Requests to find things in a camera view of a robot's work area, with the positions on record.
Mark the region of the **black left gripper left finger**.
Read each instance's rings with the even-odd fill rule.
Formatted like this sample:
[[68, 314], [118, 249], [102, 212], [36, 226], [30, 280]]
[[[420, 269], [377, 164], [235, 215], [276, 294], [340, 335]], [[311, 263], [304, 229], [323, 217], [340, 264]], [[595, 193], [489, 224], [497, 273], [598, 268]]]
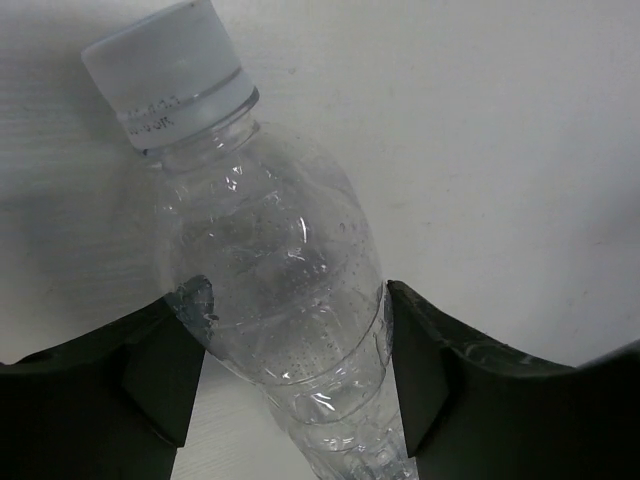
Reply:
[[103, 327], [1, 367], [4, 479], [168, 479], [205, 355], [184, 300], [196, 276]]

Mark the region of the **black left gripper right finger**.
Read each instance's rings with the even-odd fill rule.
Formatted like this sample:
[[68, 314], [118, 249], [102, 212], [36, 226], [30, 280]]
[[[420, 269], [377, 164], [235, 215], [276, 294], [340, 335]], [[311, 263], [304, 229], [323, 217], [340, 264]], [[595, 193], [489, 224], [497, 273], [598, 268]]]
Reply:
[[422, 479], [635, 479], [639, 346], [577, 367], [501, 343], [388, 285], [408, 455]]

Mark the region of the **long clear plastic bottle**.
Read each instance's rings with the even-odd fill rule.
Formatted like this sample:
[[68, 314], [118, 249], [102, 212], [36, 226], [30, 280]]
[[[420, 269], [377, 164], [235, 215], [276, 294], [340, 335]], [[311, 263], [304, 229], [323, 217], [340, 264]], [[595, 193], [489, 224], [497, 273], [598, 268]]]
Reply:
[[366, 216], [323, 148], [253, 117], [213, 5], [167, 7], [81, 58], [159, 167], [154, 264], [176, 316], [262, 391], [318, 478], [416, 478]]

